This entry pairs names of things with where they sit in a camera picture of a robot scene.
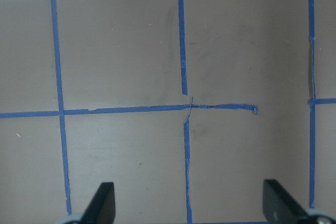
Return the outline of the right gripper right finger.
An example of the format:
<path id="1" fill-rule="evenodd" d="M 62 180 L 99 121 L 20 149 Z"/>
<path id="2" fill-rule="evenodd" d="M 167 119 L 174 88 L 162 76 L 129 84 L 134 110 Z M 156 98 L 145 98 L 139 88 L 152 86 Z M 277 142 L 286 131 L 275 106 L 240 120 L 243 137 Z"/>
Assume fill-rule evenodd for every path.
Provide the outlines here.
<path id="1" fill-rule="evenodd" d="M 264 179 L 263 214 L 267 221 L 308 221 L 309 215 L 276 179 Z"/>

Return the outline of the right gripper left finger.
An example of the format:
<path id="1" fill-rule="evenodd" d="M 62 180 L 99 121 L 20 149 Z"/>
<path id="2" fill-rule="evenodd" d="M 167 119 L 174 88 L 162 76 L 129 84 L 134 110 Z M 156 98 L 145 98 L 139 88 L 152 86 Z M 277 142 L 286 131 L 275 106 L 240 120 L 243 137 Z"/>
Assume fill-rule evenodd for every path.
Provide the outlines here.
<path id="1" fill-rule="evenodd" d="M 79 223 L 114 223 L 116 216 L 114 183 L 101 183 Z"/>

